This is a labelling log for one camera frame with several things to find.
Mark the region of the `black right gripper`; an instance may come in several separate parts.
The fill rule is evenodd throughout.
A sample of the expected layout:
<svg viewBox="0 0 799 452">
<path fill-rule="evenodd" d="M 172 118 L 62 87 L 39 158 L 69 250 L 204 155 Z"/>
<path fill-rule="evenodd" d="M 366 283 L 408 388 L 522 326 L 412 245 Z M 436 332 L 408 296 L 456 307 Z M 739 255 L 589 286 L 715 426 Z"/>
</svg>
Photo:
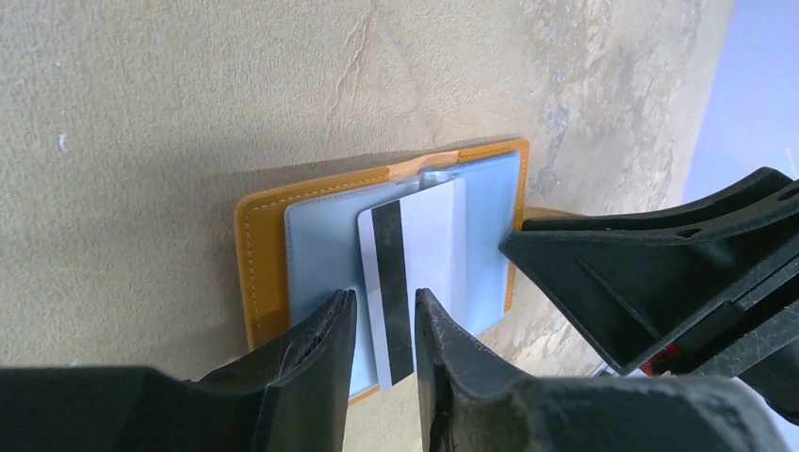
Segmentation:
<svg viewBox="0 0 799 452">
<path fill-rule="evenodd" d="M 761 168 L 648 213 L 529 219 L 501 252 L 616 372 L 737 378 L 798 423 L 798 184 Z"/>
</svg>

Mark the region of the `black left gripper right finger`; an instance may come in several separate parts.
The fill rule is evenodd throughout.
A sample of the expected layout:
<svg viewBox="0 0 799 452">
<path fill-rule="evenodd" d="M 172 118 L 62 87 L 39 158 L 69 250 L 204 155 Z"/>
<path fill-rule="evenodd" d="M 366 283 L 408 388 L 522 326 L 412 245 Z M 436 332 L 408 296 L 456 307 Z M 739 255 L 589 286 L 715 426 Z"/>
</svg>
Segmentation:
<svg viewBox="0 0 799 452">
<path fill-rule="evenodd" d="M 544 378 L 505 361 L 416 292 L 427 451 L 783 451 L 769 414 L 719 378 Z"/>
</svg>

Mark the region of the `yellow leather card holder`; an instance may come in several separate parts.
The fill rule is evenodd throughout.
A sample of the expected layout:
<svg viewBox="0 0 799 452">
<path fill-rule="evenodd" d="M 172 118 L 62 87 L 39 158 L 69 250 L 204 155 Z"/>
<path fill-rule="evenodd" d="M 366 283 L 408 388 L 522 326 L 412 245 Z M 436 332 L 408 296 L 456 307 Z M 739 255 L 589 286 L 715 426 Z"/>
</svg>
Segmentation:
<svg viewBox="0 0 799 452">
<path fill-rule="evenodd" d="M 244 197 L 234 215 L 236 254 L 250 348 L 277 338 L 312 314 L 336 289 L 358 300 L 350 401 L 378 390 L 357 216 L 367 208 L 449 179 L 466 184 L 466 306 L 458 320 L 480 335 L 514 302 L 514 266 L 501 240 L 524 218 L 547 217 L 525 204 L 530 160 L 525 138 L 426 153 Z"/>
</svg>

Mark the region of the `white magnetic stripe card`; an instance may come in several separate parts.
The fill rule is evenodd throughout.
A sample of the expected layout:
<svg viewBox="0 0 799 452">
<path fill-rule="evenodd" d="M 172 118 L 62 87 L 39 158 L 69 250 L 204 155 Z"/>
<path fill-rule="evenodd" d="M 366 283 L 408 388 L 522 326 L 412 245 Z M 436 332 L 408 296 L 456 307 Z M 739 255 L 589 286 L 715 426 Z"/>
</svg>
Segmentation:
<svg viewBox="0 0 799 452">
<path fill-rule="evenodd" d="M 466 184 L 427 187 L 357 217 L 378 386 L 387 391 L 416 370 L 416 291 L 430 290 L 460 316 L 467 294 Z"/>
</svg>

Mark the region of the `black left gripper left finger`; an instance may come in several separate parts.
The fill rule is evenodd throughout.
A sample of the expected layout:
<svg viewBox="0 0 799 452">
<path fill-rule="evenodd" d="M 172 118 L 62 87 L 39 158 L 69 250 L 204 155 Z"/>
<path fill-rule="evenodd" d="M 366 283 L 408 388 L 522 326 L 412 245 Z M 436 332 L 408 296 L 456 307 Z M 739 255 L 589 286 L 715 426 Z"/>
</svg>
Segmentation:
<svg viewBox="0 0 799 452">
<path fill-rule="evenodd" d="M 353 291 L 202 379 L 152 367 L 5 368 L 5 451 L 338 451 L 355 342 Z"/>
</svg>

